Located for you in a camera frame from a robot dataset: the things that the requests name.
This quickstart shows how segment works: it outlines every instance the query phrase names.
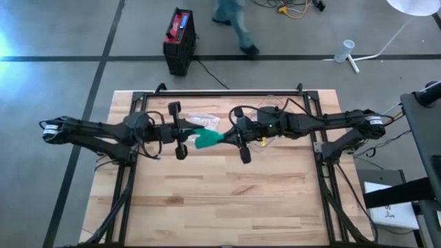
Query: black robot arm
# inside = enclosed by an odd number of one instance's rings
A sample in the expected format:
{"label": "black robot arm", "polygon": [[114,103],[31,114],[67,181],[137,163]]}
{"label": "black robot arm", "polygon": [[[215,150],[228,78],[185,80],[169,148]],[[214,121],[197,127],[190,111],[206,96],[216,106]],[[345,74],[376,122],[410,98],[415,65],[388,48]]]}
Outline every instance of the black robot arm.
{"label": "black robot arm", "polygon": [[234,108],[231,113],[236,117],[233,127],[224,133],[224,139],[218,143],[236,145],[244,163],[251,162],[247,143],[261,141],[263,138],[285,136],[297,139],[312,132],[352,127],[335,142],[316,144],[323,160],[334,162],[339,159],[343,150],[357,145],[365,139],[378,139],[384,133],[381,115],[371,110],[353,110],[338,114],[313,116],[311,114],[294,114],[277,107],[261,107],[257,110],[257,121],[252,121],[243,114],[241,107]]}
{"label": "black robot arm", "polygon": [[[169,114],[173,116],[172,123],[165,123],[161,113],[158,112],[135,112],[126,116],[122,123],[110,125],[81,121],[75,118],[62,116],[56,119],[42,121],[44,129],[43,139],[50,144],[71,143],[88,148],[97,154],[107,154],[116,163],[133,163],[136,159],[137,150],[134,146],[144,142],[158,141],[162,144],[177,142],[177,159],[185,159],[187,147],[183,144],[188,136],[194,134],[194,130],[203,128],[179,118],[181,111],[179,102],[170,103]],[[161,123],[156,124],[149,114],[159,114]],[[257,121],[252,121],[243,114],[242,107],[231,110],[237,120],[232,122],[230,131],[223,134],[223,138],[217,143],[235,145],[240,150],[242,162],[251,162],[251,154],[247,143],[261,141],[264,138],[285,136],[297,139],[312,132],[321,130],[334,130],[352,127],[350,132],[337,141],[316,144],[321,151],[324,162],[334,162],[341,156],[343,150],[357,148],[365,139],[378,139],[384,135],[384,125],[381,115],[371,110],[353,110],[339,114],[325,114],[313,116],[312,114],[294,114],[286,112],[278,107],[261,107],[257,109]],[[144,156],[158,158],[158,154],[151,156],[144,149]]]}
{"label": "black robot arm", "polygon": [[133,147],[136,144],[154,141],[159,141],[161,144],[176,141],[178,143],[176,157],[184,159],[187,156],[187,148],[183,142],[193,134],[193,130],[203,128],[203,126],[179,118],[178,113],[181,111],[179,102],[170,103],[168,107],[169,114],[173,116],[172,123],[164,123],[161,117],[162,123],[156,124],[149,116],[152,112],[135,112],[116,125],[62,116],[42,121],[40,126],[44,129],[43,140],[49,144],[71,143],[90,149],[97,154],[107,154],[116,163],[133,163],[137,155]]}

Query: person's leg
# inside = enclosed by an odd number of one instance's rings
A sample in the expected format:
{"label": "person's leg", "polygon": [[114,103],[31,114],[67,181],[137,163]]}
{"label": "person's leg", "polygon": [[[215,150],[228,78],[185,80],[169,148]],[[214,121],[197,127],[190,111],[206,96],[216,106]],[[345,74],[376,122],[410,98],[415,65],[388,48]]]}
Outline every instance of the person's leg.
{"label": "person's leg", "polygon": [[215,23],[222,23],[225,25],[231,25],[231,21],[229,21],[227,13],[225,11],[225,4],[222,0],[214,0],[214,8],[213,8],[213,17],[212,20]]}
{"label": "person's leg", "polygon": [[251,34],[245,27],[245,15],[243,14],[243,7],[245,0],[219,0],[221,5],[231,21],[238,37],[240,49],[247,55],[256,56],[259,49],[254,45]]}

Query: concrete floor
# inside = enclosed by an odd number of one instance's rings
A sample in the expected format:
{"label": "concrete floor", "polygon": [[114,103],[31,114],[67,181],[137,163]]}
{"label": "concrete floor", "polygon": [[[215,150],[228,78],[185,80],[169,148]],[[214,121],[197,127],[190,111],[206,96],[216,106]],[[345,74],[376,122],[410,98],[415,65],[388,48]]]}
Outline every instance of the concrete floor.
{"label": "concrete floor", "polygon": [[[1,56],[101,56],[119,0],[0,0]],[[110,55],[161,55],[162,40],[175,6],[194,11],[200,37],[197,54],[240,54],[231,28],[210,21],[212,1],[127,0]],[[301,20],[247,2],[248,28],[262,54],[333,54],[344,39],[354,54],[373,54],[408,19],[386,1],[327,1]],[[441,30],[432,17],[415,18],[386,54],[441,54]],[[343,110],[383,112],[405,92],[440,80],[441,60],[384,60],[349,65],[323,61],[206,61],[231,89],[336,89]],[[71,145],[47,145],[38,121],[61,115],[80,118],[98,62],[0,62],[0,243],[40,247],[61,186]],[[165,62],[107,63],[92,121],[104,121],[115,90],[221,89],[197,63],[185,78],[168,74]],[[405,131],[403,119],[384,139]],[[96,156],[82,150],[56,245],[75,244],[94,173]],[[371,159],[387,169],[403,169],[407,180],[425,175],[408,135]],[[357,166],[370,169],[367,163]],[[380,232],[380,242],[415,245],[413,237]]]}

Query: clear plastic bag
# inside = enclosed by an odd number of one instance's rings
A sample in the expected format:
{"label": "clear plastic bag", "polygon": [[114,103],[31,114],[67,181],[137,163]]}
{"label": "clear plastic bag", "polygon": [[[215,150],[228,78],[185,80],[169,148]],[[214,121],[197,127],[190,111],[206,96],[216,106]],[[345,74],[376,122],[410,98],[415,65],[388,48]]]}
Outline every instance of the clear plastic bag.
{"label": "clear plastic bag", "polygon": [[[205,129],[211,131],[216,131],[219,124],[219,118],[211,114],[189,114],[186,120],[194,124],[202,125]],[[198,135],[190,135],[185,144],[194,146],[194,141],[197,137]]]}

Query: green towel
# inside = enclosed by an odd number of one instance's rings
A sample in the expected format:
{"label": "green towel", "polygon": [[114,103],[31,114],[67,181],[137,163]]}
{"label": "green towel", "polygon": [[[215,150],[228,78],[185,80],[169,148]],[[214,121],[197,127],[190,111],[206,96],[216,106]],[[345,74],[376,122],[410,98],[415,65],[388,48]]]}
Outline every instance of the green towel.
{"label": "green towel", "polygon": [[194,134],[199,135],[199,137],[194,141],[194,146],[196,146],[196,149],[211,147],[224,138],[223,134],[219,134],[218,132],[205,128],[194,130]]}

